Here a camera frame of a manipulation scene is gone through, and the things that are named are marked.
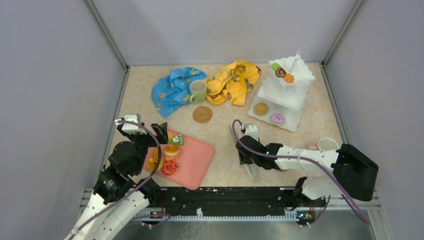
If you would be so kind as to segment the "metal tongs white handle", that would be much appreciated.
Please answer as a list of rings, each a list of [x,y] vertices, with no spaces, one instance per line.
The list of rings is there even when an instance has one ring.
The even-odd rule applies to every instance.
[[[244,166],[252,182],[257,182],[259,179],[259,168],[254,162],[247,162],[248,158],[238,151],[239,163]]]

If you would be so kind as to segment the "yellow orange pastry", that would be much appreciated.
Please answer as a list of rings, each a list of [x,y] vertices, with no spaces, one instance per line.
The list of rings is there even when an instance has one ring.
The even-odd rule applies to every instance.
[[[175,157],[180,153],[180,147],[178,145],[168,145],[163,150],[166,157]]]

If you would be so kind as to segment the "round tan muffin cake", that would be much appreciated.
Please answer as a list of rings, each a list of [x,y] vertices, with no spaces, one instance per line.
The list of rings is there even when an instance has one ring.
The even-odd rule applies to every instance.
[[[254,107],[253,107],[253,112],[258,115],[258,116],[264,116],[268,113],[268,105],[266,103],[257,103]]]

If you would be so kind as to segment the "purple sprinkled donut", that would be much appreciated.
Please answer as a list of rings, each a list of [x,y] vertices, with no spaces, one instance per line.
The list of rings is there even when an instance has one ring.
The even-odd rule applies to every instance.
[[[269,121],[276,126],[281,126],[286,122],[286,118],[280,113],[274,113],[269,117]]]

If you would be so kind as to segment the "orange swirl cookie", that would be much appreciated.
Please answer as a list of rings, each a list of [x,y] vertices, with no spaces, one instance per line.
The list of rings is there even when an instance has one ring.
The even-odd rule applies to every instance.
[[[295,78],[294,78],[294,76],[293,76],[293,75],[291,75],[290,73],[286,73],[286,74],[284,75],[284,80],[285,80],[287,83],[293,83],[293,82],[294,82],[294,80],[295,80]]]

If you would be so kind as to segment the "brown heart cookie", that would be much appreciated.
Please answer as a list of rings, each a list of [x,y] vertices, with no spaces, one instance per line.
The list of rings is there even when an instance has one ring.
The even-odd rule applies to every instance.
[[[287,72],[282,67],[278,67],[277,70],[275,71],[275,74],[276,74],[277,77],[283,78],[283,77],[285,77]]]

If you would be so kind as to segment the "green round macaron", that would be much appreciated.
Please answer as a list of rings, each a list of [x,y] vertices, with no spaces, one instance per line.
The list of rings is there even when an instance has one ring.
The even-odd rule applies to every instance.
[[[271,68],[274,72],[277,72],[280,67],[281,67],[281,65],[278,64],[278,63],[274,62],[274,63],[271,64]]]

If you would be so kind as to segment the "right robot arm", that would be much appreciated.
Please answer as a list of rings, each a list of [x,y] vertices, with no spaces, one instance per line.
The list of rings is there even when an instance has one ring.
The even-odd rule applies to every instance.
[[[379,166],[351,144],[340,149],[311,150],[281,143],[263,145],[249,135],[236,141],[241,164],[255,164],[265,170],[303,170],[321,173],[297,181],[293,200],[307,206],[325,196],[343,195],[369,202],[373,198]]]

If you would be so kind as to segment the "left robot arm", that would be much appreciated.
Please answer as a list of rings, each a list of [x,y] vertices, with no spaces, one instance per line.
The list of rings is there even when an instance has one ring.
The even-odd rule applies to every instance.
[[[67,240],[111,240],[135,214],[160,202],[161,188],[152,178],[158,165],[139,183],[132,178],[142,173],[150,148],[156,148],[157,156],[161,156],[161,145],[169,140],[167,122],[151,124],[152,131],[135,119],[119,118],[115,123],[127,140],[113,148],[109,166],[98,176],[88,204]]]

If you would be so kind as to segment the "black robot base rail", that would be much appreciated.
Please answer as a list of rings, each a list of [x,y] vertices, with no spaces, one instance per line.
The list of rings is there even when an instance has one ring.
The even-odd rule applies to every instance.
[[[324,207],[325,199],[310,200],[293,187],[165,187],[156,192],[149,208],[173,217],[283,216],[289,210]]]

